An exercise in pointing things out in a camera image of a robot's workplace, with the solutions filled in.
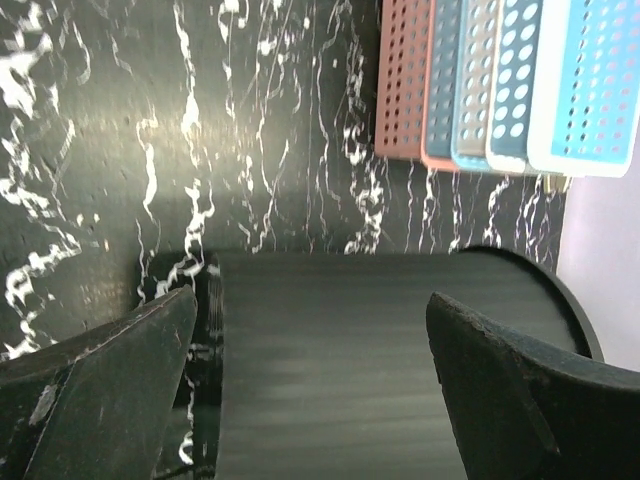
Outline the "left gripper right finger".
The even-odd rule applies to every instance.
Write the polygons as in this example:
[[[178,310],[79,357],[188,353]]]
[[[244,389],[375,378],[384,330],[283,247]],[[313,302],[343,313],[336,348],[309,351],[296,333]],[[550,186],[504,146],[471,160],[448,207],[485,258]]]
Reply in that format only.
[[[562,350],[440,293],[426,331],[470,479],[636,479],[639,375]]]

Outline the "large black plastic bucket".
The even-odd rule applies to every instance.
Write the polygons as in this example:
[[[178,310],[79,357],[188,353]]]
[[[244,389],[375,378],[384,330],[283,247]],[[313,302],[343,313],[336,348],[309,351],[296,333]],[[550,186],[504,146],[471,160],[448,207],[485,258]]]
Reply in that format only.
[[[434,293],[603,356],[552,272],[509,250],[219,254],[201,297],[219,347],[196,410],[202,479],[461,479],[426,331]]]

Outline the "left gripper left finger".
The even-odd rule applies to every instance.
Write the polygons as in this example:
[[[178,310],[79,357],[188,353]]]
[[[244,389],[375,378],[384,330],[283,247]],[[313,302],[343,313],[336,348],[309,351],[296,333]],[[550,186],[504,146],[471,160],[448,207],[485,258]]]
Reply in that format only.
[[[182,287],[3,362],[2,478],[151,478],[196,313]]]

